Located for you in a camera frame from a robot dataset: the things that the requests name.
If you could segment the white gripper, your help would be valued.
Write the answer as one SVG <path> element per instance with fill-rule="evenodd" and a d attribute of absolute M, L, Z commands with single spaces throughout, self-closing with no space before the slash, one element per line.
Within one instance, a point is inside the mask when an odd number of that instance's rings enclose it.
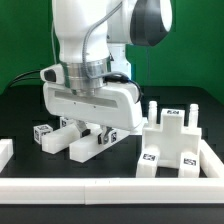
<path fill-rule="evenodd" d="M 99 144 L 109 142 L 113 128 L 130 131 L 142 121 L 138 90 L 133 84 L 108 82 L 93 96 L 79 96 L 62 85 L 46 82 L 43 92 L 47 110 L 52 115 L 75 119 L 81 137 L 91 133 L 85 122 L 101 125 Z"/>

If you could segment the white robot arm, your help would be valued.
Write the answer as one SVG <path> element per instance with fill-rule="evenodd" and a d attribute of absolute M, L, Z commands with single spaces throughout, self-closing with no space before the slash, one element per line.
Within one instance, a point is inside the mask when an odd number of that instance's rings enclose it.
<path fill-rule="evenodd" d="M 41 71 L 48 111 L 102 127 L 132 130 L 142 119 L 139 85 L 110 67 L 110 43 L 155 46 L 172 26 L 170 0 L 52 0 L 60 44 L 56 65 Z"/>

